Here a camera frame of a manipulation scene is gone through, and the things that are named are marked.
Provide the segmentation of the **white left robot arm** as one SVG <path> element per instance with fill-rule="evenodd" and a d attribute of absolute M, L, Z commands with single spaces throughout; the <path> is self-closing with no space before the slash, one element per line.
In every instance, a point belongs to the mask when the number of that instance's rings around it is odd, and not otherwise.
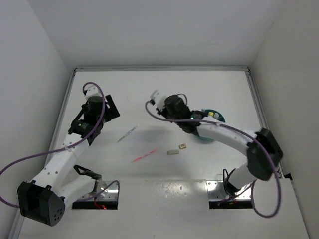
<path fill-rule="evenodd" d="M 120 114 L 111 95 L 95 95 L 86 100 L 71 123 L 61 151 L 30 182 L 18 187 L 22 216 L 55 226 L 73 203 L 96 199 L 103 192 L 97 188 L 102 176 L 76 161 L 101 133 L 104 123 Z"/>

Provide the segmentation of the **green thin pen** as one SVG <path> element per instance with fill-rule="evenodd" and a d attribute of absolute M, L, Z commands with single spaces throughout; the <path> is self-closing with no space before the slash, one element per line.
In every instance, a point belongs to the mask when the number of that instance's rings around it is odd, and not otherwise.
<path fill-rule="evenodd" d="M 138 126 L 136 125 L 135 127 L 133 127 L 131 130 L 129 130 L 128 132 L 126 132 L 120 139 L 117 140 L 116 143 L 119 143 L 120 141 L 122 141 L 124 138 L 126 138 L 127 136 L 129 136 Z"/>

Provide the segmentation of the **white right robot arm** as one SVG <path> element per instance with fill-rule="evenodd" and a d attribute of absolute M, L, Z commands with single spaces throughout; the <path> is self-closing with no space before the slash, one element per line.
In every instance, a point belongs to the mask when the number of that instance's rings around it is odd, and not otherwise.
<path fill-rule="evenodd" d="M 267 181 L 283 158 L 283 152 L 273 134 L 265 128 L 259 131 L 238 130 L 222 121 L 212 110 L 190 110 L 179 95 L 160 96 L 155 92 L 151 104 L 157 114 L 177 124 L 184 132 L 225 144 L 247 157 L 247 162 L 223 180 L 226 194 L 234 197 L 245 185 L 260 179 Z"/>

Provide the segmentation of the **teal round organizer container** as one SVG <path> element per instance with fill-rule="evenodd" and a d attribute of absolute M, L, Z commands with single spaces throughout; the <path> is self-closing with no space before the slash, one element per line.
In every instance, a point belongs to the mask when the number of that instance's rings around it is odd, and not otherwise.
<path fill-rule="evenodd" d="M 201 120 L 205 117 L 205 115 L 207 115 L 207 116 L 213 117 L 214 119 L 216 119 L 216 120 L 218 120 L 220 122 L 226 123 L 226 120 L 225 120 L 224 116 L 220 112 L 218 112 L 216 110 L 213 110 L 213 109 L 202 109 L 201 111 L 204 113 L 203 116 L 199 117 L 199 119 L 201 119 Z M 199 136 L 198 139 L 204 144 L 208 144 L 208 143 L 214 142 L 213 139 L 206 138 L 206 137 L 200 137 Z"/>

